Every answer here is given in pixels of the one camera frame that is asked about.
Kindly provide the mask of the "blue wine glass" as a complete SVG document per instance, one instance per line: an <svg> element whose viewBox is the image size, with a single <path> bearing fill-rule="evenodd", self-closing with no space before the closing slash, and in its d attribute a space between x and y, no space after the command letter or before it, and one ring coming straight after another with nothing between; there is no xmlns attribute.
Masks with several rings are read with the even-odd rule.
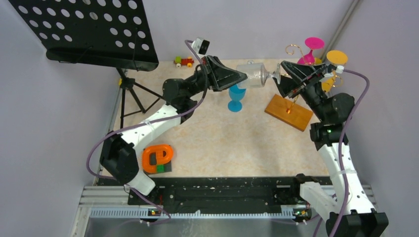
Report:
<svg viewBox="0 0 419 237"><path fill-rule="evenodd" d="M237 85L229 88L230 101L227 106L231 112L237 113L243 108L241 100L244 98L245 94L246 89L239 88Z"/></svg>

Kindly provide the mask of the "patterned clear glass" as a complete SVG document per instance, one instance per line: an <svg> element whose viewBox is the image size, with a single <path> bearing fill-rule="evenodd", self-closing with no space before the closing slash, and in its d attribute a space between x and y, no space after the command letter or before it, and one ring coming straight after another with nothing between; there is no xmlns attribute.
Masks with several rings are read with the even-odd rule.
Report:
<svg viewBox="0 0 419 237"><path fill-rule="evenodd" d="M247 79L237 83L240 89L260 88L264 87L268 79L280 79L281 66L273 71L267 70L264 63L241 64L236 70L247 75Z"/></svg>

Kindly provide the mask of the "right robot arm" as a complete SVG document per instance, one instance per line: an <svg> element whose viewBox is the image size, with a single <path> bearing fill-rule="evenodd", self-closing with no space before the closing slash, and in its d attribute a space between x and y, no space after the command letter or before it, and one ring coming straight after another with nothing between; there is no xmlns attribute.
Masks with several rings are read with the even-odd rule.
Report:
<svg viewBox="0 0 419 237"><path fill-rule="evenodd" d="M317 123L310 126L310 138L329 172L335 196L307 176L299 176L290 189L295 203L307 201L325 222L330 237L379 237L389 224L385 213L376 210L368 198L352 162L346 130L360 105L347 93L328 96L321 87L322 79L333 73L342 74L342 65L304 65L283 61L278 65L284 74L275 73L273 80L282 97L301 96Z"/></svg>

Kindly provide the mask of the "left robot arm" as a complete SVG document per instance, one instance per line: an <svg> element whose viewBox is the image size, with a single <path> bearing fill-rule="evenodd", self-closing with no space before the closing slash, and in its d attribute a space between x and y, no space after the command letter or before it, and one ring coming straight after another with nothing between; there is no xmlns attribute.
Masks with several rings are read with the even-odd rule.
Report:
<svg viewBox="0 0 419 237"><path fill-rule="evenodd" d="M103 141L100 164L121 184L139 192L146 204L158 199L155 182L140 169L138 155L156 138L187 121L202 103L193 96L210 89L224 91L247 80L245 73L226 67L216 56L205 56L186 79L163 83L165 104L137 125L110 132Z"/></svg>

